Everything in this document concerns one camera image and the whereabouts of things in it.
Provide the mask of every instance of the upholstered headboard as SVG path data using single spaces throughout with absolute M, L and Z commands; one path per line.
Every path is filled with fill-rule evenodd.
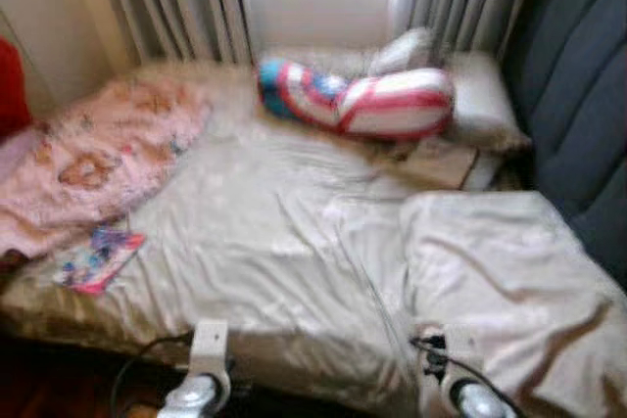
M 504 60 L 533 185 L 627 291 L 627 0 L 526 0 Z

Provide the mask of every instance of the striped pillow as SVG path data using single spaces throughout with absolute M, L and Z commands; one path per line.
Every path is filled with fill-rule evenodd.
M 453 113 L 454 87 L 442 70 L 420 69 L 348 83 L 298 64 L 263 62 L 258 80 L 265 106 L 337 133 L 418 139 L 441 132 Z

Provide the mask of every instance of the pillow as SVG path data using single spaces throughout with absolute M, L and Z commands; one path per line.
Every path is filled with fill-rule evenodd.
M 497 62 L 485 53 L 455 53 L 450 66 L 456 107 L 446 136 L 497 154 L 529 148 L 531 140 L 516 124 Z
M 407 31 L 374 55 L 368 75 L 380 76 L 404 70 L 426 68 L 433 48 L 428 28 Z
M 0 37 L 0 140 L 30 124 L 18 50 Z
M 442 70 L 411 70 L 347 82 L 283 60 L 264 61 L 258 83 L 265 107 L 337 133 L 414 139 L 441 132 L 453 110 Z
M 454 88 L 439 69 L 417 69 L 356 80 L 337 99 L 343 132 L 385 139 L 439 134 L 453 113 Z

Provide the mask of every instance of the small book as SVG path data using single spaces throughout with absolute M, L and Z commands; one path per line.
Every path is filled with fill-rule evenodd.
M 79 246 L 55 255 L 63 265 L 54 281 L 75 291 L 99 295 L 143 245 L 143 234 L 98 227 L 89 246 Z

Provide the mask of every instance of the black cable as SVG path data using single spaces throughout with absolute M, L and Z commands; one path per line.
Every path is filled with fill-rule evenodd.
M 109 413 L 111 418 L 120 418 L 118 415 L 118 391 L 120 389 L 121 380 L 124 377 L 124 374 L 130 366 L 132 366 L 136 361 L 141 359 L 148 351 L 154 348 L 156 345 L 161 345 L 163 343 L 185 343 L 187 345 L 191 345 L 192 340 L 194 339 L 194 332 L 187 332 L 183 335 L 178 335 L 176 337 L 162 337 L 157 338 L 142 348 L 137 354 L 131 357 L 124 366 L 121 367 L 120 372 L 116 376 L 114 380 L 114 384 L 111 387 L 111 396 L 109 401 Z
M 448 356 L 445 352 L 441 351 L 440 349 L 436 349 L 436 348 L 431 347 L 430 345 L 427 345 L 424 341 L 422 341 L 419 338 L 415 338 L 415 339 L 410 340 L 410 343 L 412 345 L 414 345 L 418 349 L 422 349 L 425 352 L 430 352 L 431 354 L 435 354 L 437 356 L 440 356 L 440 357 L 446 359 L 451 364 L 454 364 L 455 366 L 460 367 L 464 371 L 469 372 L 470 374 L 475 376 L 477 379 L 479 379 L 486 387 L 488 387 L 488 389 L 490 389 L 498 398 L 500 398 L 502 401 L 504 401 L 514 411 L 516 416 L 518 416 L 519 418 L 525 418 L 525 414 L 518 407 L 518 405 L 516 405 L 511 400 L 511 398 L 509 398 L 507 395 L 505 395 L 503 392 L 501 392 L 497 388 L 497 386 L 495 386 L 490 381 L 490 379 L 488 379 L 486 376 L 484 376 L 481 372 L 476 370 L 474 367 L 469 366 L 469 365 L 465 364 L 464 362 L 462 362 L 462 361 L 460 361 L 458 359 L 455 359 L 453 357 Z

